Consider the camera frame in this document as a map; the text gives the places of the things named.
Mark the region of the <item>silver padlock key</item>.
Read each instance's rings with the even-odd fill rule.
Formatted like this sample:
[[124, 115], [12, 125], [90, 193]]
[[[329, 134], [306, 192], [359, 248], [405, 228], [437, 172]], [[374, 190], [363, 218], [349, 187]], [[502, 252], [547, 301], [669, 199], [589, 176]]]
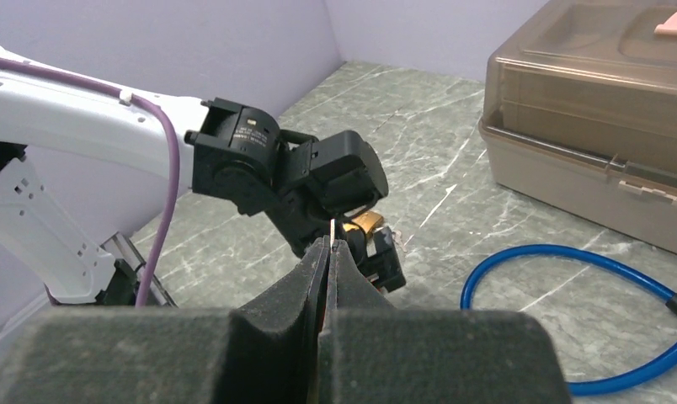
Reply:
[[329, 246], [331, 248], [333, 248], [335, 244], [336, 232], [337, 232], [336, 220], [331, 219], [329, 222]]

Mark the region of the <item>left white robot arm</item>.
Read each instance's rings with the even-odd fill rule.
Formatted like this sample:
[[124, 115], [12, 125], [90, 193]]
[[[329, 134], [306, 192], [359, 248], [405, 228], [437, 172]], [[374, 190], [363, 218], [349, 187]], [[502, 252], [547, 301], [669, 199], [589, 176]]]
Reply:
[[[56, 202], [29, 146], [114, 162], [167, 179], [150, 253], [123, 236], [97, 243]], [[262, 109], [129, 88], [40, 64], [0, 46], [0, 244], [32, 269], [59, 306], [171, 306], [155, 271], [183, 192], [266, 215], [297, 257], [319, 237], [344, 239], [379, 291], [405, 277], [372, 146], [345, 130], [319, 139]]]

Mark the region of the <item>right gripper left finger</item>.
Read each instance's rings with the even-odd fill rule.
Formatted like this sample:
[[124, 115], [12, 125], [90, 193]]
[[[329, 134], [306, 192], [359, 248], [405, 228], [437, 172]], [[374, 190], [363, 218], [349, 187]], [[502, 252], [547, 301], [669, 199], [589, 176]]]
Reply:
[[0, 403], [315, 403], [330, 244], [237, 309], [56, 308], [0, 369]]

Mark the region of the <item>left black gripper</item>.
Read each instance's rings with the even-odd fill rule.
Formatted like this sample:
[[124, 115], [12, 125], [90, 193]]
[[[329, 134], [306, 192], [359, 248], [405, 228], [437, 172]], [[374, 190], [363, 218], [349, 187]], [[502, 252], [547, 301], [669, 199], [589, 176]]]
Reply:
[[376, 249], [368, 255], [368, 234], [364, 230], [342, 230], [354, 221], [343, 214], [328, 213], [315, 198], [305, 192], [289, 192], [280, 203], [269, 209], [269, 220], [277, 228], [297, 258], [318, 238], [329, 236], [331, 229], [344, 239], [358, 268], [381, 293], [387, 294], [406, 285], [394, 234], [389, 226], [374, 232]]

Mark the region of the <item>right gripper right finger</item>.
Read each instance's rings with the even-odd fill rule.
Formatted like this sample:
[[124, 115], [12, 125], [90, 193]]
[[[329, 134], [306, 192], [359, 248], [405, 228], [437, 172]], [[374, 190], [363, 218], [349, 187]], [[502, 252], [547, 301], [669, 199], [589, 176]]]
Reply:
[[394, 307], [344, 241], [328, 257], [320, 403], [569, 403], [551, 338], [515, 311]]

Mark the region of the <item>brass padlock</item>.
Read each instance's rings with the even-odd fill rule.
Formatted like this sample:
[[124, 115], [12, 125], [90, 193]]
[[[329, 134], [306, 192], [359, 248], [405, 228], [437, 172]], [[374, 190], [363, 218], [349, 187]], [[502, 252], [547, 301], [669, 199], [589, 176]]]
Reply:
[[356, 216], [354, 219], [343, 224], [343, 229], [349, 231], [362, 231], [367, 239], [372, 238], [374, 232], [383, 227], [385, 218], [374, 210]]

